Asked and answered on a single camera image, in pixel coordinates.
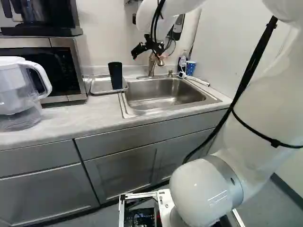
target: gray countertop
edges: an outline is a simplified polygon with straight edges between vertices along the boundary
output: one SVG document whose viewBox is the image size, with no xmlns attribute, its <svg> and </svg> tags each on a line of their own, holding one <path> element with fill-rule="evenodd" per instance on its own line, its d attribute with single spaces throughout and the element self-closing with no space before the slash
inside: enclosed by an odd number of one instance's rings
<svg viewBox="0 0 303 227">
<path fill-rule="evenodd" d="M 227 108 L 231 99 L 218 91 L 196 84 L 222 100 L 221 103 L 184 108 L 124 119 L 118 94 L 89 96 L 87 103 L 43 109 L 36 126 L 14 132 L 0 132 L 0 151 L 69 140 L 149 123 L 181 118 Z"/>
</svg>

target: blue cup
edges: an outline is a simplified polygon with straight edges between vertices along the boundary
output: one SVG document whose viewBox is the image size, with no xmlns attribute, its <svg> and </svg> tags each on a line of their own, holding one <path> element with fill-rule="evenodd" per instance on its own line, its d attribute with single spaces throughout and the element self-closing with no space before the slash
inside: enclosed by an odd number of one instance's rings
<svg viewBox="0 0 303 227">
<path fill-rule="evenodd" d="M 196 69 L 196 61 L 187 61 L 186 62 L 186 75 L 193 76 Z"/>
</svg>

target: faucet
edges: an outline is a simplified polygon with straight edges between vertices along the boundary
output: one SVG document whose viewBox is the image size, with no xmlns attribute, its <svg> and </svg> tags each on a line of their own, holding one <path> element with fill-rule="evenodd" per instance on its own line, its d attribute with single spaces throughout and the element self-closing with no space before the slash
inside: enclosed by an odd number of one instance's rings
<svg viewBox="0 0 303 227">
<path fill-rule="evenodd" d="M 156 57 L 156 55 L 154 54 L 154 52 L 152 52 L 150 54 L 149 60 L 148 60 L 148 75 L 147 76 L 140 76 L 137 77 L 137 79 L 152 79 L 152 78 L 159 78 L 157 76 L 155 76 L 154 71 L 155 71 L 155 67 L 156 64 L 158 64 L 158 66 L 162 67 L 165 65 L 163 59 L 158 59 Z"/>
</svg>

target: stainless steel sink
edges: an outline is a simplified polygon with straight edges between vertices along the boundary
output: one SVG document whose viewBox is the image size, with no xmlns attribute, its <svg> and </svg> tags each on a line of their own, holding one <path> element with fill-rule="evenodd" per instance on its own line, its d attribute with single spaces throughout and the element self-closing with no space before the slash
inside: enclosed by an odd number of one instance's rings
<svg viewBox="0 0 303 227">
<path fill-rule="evenodd" d="M 119 94 L 124 118 L 221 102 L 193 83 L 179 78 L 131 80 Z"/>
</svg>

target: kitchen cabinet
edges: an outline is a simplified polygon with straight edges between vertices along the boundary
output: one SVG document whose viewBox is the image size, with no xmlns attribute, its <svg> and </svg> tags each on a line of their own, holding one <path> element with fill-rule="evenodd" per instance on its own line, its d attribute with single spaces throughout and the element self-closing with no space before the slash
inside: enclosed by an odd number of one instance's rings
<svg viewBox="0 0 303 227">
<path fill-rule="evenodd" d="M 182 165 L 183 159 L 196 149 L 209 136 L 213 129 L 196 132 L 161 142 L 157 145 L 155 164 L 155 181 L 161 182 L 170 178 L 170 175 Z M 194 160 L 207 154 L 211 143 L 191 157 Z"/>
<path fill-rule="evenodd" d="M 0 179 L 0 227 L 25 226 L 98 206 L 81 163 Z"/>
<path fill-rule="evenodd" d="M 85 162 L 101 202 L 152 183 L 157 144 Z"/>
<path fill-rule="evenodd" d="M 79 163 L 72 140 L 0 151 L 0 177 Z"/>
<path fill-rule="evenodd" d="M 226 109 L 75 139 L 83 160 L 214 128 Z"/>
</svg>

